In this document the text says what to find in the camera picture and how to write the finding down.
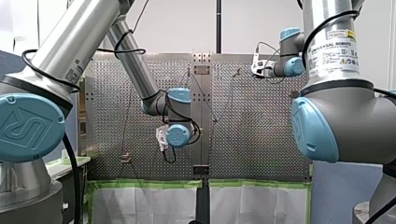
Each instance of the metal bracket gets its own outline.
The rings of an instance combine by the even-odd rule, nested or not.
[[[210,75],[210,66],[208,65],[195,65],[194,66],[195,75]]]
[[[193,173],[195,175],[209,175],[209,165],[194,165]]]
[[[121,156],[121,163],[132,163],[132,155],[127,152]]]

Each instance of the metal pole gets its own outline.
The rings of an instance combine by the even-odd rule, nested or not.
[[[216,53],[221,53],[221,0],[217,0]]]

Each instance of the robotic arm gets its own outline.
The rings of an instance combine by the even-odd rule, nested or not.
[[[115,49],[138,49],[125,16],[117,18],[107,36]],[[141,54],[118,54],[118,57],[142,99],[142,111],[151,116],[168,116],[169,123],[156,132],[161,151],[186,146],[197,128],[196,125],[191,127],[190,90],[172,88],[167,92],[160,91]]]
[[[396,96],[361,77],[354,19],[363,2],[304,0],[309,80],[292,104],[292,127],[309,159],[383,164],[370,219],[356,223],[390,224],[396,222]],[[375,97],[375,91],[386,97]]]
[[[260,43],[253,56],[251,72],[258,78],[297,77],[304,73],[300,52],[303,51],[304,34],[299,28],[288,28],[280,34],[279,60],[260,60]]]
[[[124,21],[133,2],[76,0],[35,57],[25,59],[29,66],[0,80],[1,222],[63,223],[62,184],[50,179],[41,158],[63,140],[64,121],[73,107],[70,94],[78,89],[78,80],[105,35],[108,33],[116,48],[137,49]],[[169,118],[162,129],[163,149],[186,146],[194,123],[190,91],[175,88],[162,92],[141,55],[118,56],[142,98],[142,110]],[[75,192],[78,210],[79,190]]]

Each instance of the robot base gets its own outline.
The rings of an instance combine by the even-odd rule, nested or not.
[[[62,184],[58,181],[42,196],[0,207],[1,223],[62,224],[63,219]]]

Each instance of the universal robots logo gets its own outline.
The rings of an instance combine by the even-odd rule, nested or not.
[[[52,126],[50,119],[18,106],[1,120],[0,141],[29,149],[37,149]]]

